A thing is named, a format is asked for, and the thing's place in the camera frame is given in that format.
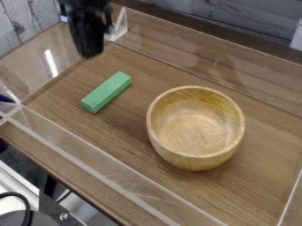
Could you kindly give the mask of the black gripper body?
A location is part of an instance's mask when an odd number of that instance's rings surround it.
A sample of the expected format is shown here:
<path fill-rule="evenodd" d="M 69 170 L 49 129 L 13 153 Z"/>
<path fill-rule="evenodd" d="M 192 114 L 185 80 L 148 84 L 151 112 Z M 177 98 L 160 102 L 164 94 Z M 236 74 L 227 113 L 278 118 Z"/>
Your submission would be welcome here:
<path fill-rule="evenodd" d="M 104 51 L 104 35 L 111 32 L 111 0 L 57 0 L 60 13 L 83 58 L 91 58 Z"/>

